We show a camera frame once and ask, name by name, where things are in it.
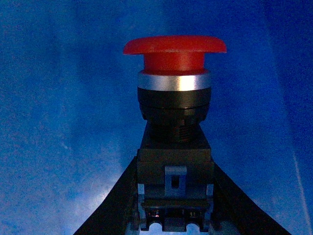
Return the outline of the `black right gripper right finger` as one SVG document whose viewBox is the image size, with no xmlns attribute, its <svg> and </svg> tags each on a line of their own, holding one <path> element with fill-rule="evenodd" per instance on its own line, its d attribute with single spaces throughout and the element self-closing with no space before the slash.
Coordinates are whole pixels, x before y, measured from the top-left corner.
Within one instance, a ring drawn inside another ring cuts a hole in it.
<svg viewBox="0 0 313 235">
<path fill-rule="evenodd" d="M 216 164 L 214 165 L 213 231 L 224 235 L 289 235 L 257 206 Z"/>
</svg>

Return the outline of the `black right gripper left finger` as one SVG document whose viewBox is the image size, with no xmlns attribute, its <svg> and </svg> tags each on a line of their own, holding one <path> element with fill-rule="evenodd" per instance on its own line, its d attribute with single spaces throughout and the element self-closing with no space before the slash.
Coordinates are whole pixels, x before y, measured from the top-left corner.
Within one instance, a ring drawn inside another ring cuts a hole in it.
<svg viewBox="0 0 313 235">
<path fill-rule="evenodd" d="M 100 206 L 77 229 L 76 235 L 138 235 L 138 183 L 135 156 Z"/>
</svg>

